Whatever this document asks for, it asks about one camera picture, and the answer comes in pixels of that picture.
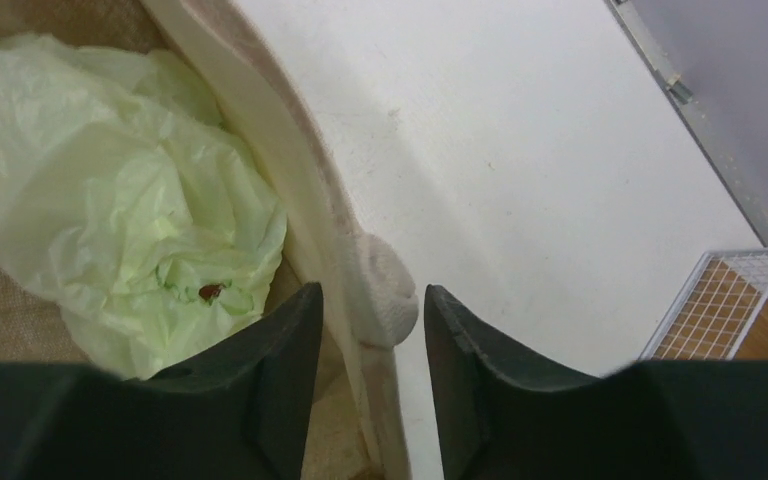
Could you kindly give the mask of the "brown jute tote bag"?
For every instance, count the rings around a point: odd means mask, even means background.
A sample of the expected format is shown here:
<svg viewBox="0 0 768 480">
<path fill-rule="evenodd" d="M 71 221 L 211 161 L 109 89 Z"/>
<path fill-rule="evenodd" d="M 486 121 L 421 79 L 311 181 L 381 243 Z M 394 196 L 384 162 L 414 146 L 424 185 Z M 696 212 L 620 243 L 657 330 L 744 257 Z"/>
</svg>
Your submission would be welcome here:
<svg viewBox="0 0 768 480">
<path fill-rule="evenodd" d="M 331 149 L 243 10 L 230 1 L 0 1 L 0 37 L 27 32 L 143 53 L 169 47 L 204 78 L 288 211 L 271 302 L 307 281 L 323 287 L 304 476 L 410 478 L 394 349 L 420 313 L 414 281 L 361 227 Z"/>
</svg>

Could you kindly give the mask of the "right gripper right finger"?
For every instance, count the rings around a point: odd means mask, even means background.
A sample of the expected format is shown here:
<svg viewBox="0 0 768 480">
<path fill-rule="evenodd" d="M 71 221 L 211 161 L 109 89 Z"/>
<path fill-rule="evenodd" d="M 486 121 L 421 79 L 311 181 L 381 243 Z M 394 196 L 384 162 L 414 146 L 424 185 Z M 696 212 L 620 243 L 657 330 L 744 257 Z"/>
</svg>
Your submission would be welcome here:
<svg viewBox="0 0 768 480">
<path fill-rule="evenodd" d="M 593 377 L 426 289 L 448 479 L 768 479 L 768 361 L 643 361 Z"/>
</svg>

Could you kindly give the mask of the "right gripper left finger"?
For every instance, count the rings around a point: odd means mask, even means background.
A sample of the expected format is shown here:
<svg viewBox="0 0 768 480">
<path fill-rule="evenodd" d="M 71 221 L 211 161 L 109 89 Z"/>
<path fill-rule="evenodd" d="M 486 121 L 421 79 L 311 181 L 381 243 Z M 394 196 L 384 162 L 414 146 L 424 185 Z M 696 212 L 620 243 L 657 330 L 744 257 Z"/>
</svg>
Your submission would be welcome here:
<svg viewBox="0 0 768 480">
<path fill-rule="evenodd" d="M 297 479 L 322 330 L 308 283 L 147 380 L 0 363 L 0 479 Z"/>
</svg>

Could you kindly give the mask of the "green plastic grocery bag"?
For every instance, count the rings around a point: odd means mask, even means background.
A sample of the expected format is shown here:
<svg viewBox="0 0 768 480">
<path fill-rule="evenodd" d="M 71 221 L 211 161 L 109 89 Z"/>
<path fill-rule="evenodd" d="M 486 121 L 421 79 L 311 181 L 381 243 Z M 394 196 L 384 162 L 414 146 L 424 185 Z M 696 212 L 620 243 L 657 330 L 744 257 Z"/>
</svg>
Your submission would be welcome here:
<svg viewBox="0 0 768 480">
<path fill-rule="evenodd" d="M 286 232 L 175 54 L 0 39 L 0 268 L 91 362 L 146 379 L 252 325 Z"/>
</svg>

